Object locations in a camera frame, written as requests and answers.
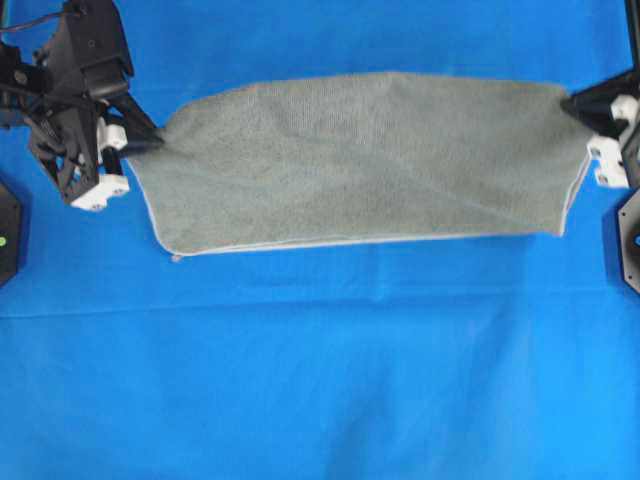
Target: blue cloth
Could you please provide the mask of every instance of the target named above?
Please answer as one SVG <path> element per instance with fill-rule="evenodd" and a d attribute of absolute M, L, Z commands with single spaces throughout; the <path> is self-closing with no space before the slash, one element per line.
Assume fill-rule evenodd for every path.
<path fill-rule="evenodd" d="M 118 3 L 158 123 L 256 81 L 405 70 L 578 89 L 631 63 L 622 0 Z M 59 6 L 14 1 L 11 19 Z M 52 29 L 11 40 L 30 52 Z M 139 188 L 99 215 L 64 207 L 27 138 L 0 142 L 30 207 L 23 270 L 0 290 L 0 478 L 640 476 L 624 192 L 588 178 L 563 239 L 174 264 Z"/>

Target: black hexagonal base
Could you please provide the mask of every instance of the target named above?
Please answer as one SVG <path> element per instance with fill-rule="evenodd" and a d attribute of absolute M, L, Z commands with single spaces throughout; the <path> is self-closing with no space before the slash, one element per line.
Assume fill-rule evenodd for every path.
<path fill-rule="evenodd" d="M 640 293 L 640 190 L 618 212 L 625 282 Z"/>
<path fill-rule="evenodd" d="M 18 271 L 22 206 L 0 183 L 0 287 Z"/>

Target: black cable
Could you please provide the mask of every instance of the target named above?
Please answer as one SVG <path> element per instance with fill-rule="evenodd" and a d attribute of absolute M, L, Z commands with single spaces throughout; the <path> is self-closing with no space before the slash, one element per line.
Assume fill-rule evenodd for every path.
<path fill-rule="evenodd" d="M 48 22 L 49 20 L 53 20 L 55 18 L 65 17 L 67 15 L 70 16 L 79 16 L 80 14 L 75 12 L 56 12 L 50 13 L 49 15 L 45 15 L 44 17 L 36 18 L 35 20 L 31 20 L 30 22 L 20 23 L 18 25 L 13 25 L 12 27 L 4 27 L 0 28 L 0 33 L 16 33 L 21 32 L 22 30 L 27 30 L 29 28 L 33 28 L 41 23 Z"/>

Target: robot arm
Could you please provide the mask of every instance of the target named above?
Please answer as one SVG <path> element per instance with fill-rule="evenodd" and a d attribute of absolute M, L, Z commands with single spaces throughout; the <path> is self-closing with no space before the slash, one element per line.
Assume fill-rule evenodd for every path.
<path fill-rule="evenodd" d="M 599 163 L 596 181 L 635 193 L 618 211 L 625 282 L 640 293 L 640 0 L 625 0 L 633 68 L 562 103 L 595 132 L 588 152 Z"/>
<path fill-rule="evenodd" d="M 57 31 L 33 65 L 0 43 L 0 126 L 29 127 L 63 201 L 99 211 L 129 191 L 121 157 L 162 140 L 129 94 L 134 69 L 112 0 L 70 0 L 53 16 Z"/>

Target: black mount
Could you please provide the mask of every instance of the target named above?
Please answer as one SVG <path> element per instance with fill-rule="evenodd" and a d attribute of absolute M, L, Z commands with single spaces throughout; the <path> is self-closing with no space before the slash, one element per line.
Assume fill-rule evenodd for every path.
<path fill-rule="evenodd" d="M 0 42 L 0 126 L 31 128 L 29 149 L 72 203 L 98 185 L 101 170 L 121 175 L 120 158 L 131 153 L 111 149 L 100 164 L 100 118 L 123 126 L 138 150 L 162 141 L 129 94 L 133 65 L 113 1 L 70 0 L 63 12 L 33 65 Z"/>
<path fill-rule="evenodd" d="M 22 207 L 0 184 L 0 287 L 18 271 Z"/>

